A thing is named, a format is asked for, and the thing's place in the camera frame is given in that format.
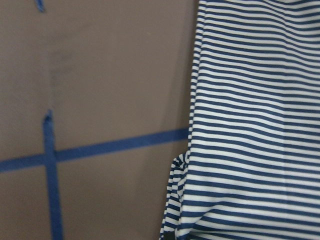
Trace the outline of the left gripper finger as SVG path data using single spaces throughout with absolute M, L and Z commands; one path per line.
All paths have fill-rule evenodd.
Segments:
M 174 240 L 174 232 L 165 232 L 163 234 L 163 240 Z

